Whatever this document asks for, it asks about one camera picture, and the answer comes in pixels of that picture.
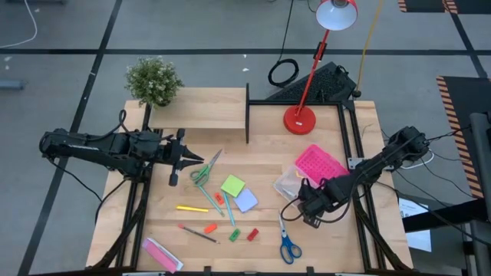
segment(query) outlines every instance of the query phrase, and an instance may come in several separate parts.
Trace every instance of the green scissors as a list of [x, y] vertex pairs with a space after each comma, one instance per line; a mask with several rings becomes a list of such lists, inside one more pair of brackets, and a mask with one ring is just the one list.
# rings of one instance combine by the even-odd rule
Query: green scissors
[[209, 162], [208, 165], [206, 165], [204, 168], [201, 170], [196, 170], [190, 174], [191, 180], [194, 181], [196, 186], [203, 186], [209, 179], [209, 171], [212, 169], [213, 164], [215, 164], [215, 161], [218, 159], [218, 156], [222, 153], [222, 150], [219, 150], [215, 156], [212, 158], [212, 160]]

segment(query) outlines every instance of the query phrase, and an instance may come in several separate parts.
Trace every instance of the yellow pen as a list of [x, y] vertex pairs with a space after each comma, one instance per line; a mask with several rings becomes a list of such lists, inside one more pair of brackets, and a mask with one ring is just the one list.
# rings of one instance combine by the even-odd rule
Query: yellow pen
[[189, 207], [189, 206], [184, 206], [184, 205], [178, 205], [178, 206], [176, 206], [176, 209], [185, 210], [185, 211], [194, 211], [194, 212], [208, 212], [208, 209], [194, 208], [194, 207]]

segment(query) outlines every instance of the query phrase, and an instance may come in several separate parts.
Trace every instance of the wooden table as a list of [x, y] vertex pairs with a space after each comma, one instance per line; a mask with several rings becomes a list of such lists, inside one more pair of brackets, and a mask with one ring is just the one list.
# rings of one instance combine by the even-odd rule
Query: wooden table
[[[357, 101], [355, 106], [364, 153], [366, 157], [372, 157], [384, 146], [375, 105], [370, 101]], [[128, 101], [125, 108], [128, 128], [140, 129], [144, 107], [138, 107], [136, 101]], [[220, 216], [190, 181], [189, 172], [199, 167], [184, 169], [180, 173], [178, 185], [171, 187], [167, 184], [170, 167], [161, 165], [155, 165], [153, 169], [143, 238], [154, 238], [170, 250], [184, 263], [183, 271], [202, 271], [204, 266], [209, 265], [212, 271], [304, 272], [307, 266], [313, 266], [315, 272], [362, 272], [364, 269], [352, 208], [341, 221], [330, 225], [323, 224], [319, 229], [306, 225], [301, 219], [286, 222], [290, 239], [302, 248], [303, 255], [295, 259], [294, 264], [288, 265], [279, 254], [281, 238], [278, 210], [287, 202], [273, 189], [273, 182], [312, 143], [318, 144], [341, 164], [345, 164], [336, 107], [311, 107], [317, 116], [317, 124], [315, 129], [305, 136], [292, 135], [284, 128], [282, 117], [286, 108], [287, 106], [251, 106], [249, 145], [245, 143], [242, 131], [186, 131], [185, 144], [206, 161], [219, 149], [223, 149], [205, 187], [210, 194], [218, 192], [225, 178], [233, 174], [244, 180], [246, 187], [258, 198], [259, 204], [244, 214], [232, 203], [237, 228], [242, 233], [237, 241], [232, 243], [228, 240], [234, 230], [228, 216]], [[348, 112], [345, 114], [346, 121], [349, 122]], [[351, 150], [356, 156], [351, 125], [348, 125], [348, 132]], [[105, 194], [120, 181], [121, 175], [118, 172], [109, 172]], [[393, 185], [388, 172], [383, 172], [380, 181]], [[120, 188], [101, 209], [87, 265], [99, 261], [120, 234], [129, 187], [130, 185], [126, 184]], [[400, 259], [412, 267], [394, 192], [378, 185], [375, 185], [372, 191], [381, 234]], [[178, 204], [210, 210], [208, 213], [177, 211], [175, 207]], [[325, 215], [325, 219], [338, 217], [343, 208]], [[290, 208], [285, 216], [292, 217], [296, 214], [298, 211]], [[202, 231], [212, 222], [216, 222], [218, 228], [210, 236], [220, 240], [221, 245], [213, 244], [177, 227], [178, 223], [183, 223]], [[247, 234], [254, 228], [259, 230], [259, 234], [254, 241], [247, 241]], [[372, 267], [376, 267], [373, 240], [369, 234], [367, 239], [371, 249]], [[130, 237], [125, 264], [129, 264], [132, 244], [133, 237]], [[144, 250], [140, 253], [137, 269], [163, 270]]]

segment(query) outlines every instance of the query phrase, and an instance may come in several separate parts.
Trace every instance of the desk lamp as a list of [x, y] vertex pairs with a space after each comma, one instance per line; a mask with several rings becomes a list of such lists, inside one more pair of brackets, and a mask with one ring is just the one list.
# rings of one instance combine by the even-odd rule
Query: desk lamp
[[358, 8], [354, 0], [322, 0], [315, 12], [317, 22], [326, 29], [322, 42], [315, 54], [314, 64], [308, 76], [304, 93], [300, 104], [289, 107], [283, 116], [283, 123], [288, 131], [293, 134], [310, 133], [315, 126], [315, 114], [310, 108], [305, 106], [308, 89], [314, 78], [315, 68], [321, 59], [328, 39], [329, 31], [341, 31], [351, 27], [358, 16]]

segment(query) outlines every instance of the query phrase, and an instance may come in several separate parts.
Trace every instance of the green eraser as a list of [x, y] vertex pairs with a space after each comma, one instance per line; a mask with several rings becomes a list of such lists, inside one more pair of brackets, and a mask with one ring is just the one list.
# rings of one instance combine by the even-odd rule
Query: green eraser
[[239, 237], [239, 235], [240, 235], [240, 230], [236, 229], [236, 230], [235, 230], [235, 231], [234, 231], [234, 232], [233, 232], [233, 233], [230, 235], [229, 240], [230, 240], [231, 242], [235, 242], [235, 241], [236, 241], [236, 239]]
[[246, 183], [242, 180], [233, 175], [230, 175], [222, 184], [222, 190], [229, 193], [233, 197], [237, 197], [240, 191], [242, 191], [242, 188], [244, 188], [245, 184]]

